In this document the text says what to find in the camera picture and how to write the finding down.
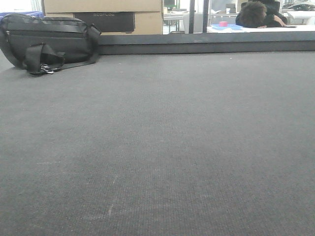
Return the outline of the black fabric shoulder bag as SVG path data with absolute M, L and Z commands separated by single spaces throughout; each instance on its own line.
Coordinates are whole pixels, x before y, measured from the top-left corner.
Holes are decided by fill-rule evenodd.
M 32 17 L 20 13 L 0 21 L 0 49 L 15 67 L 33 75 L 93 64 L 101 32 L 69 17 Z

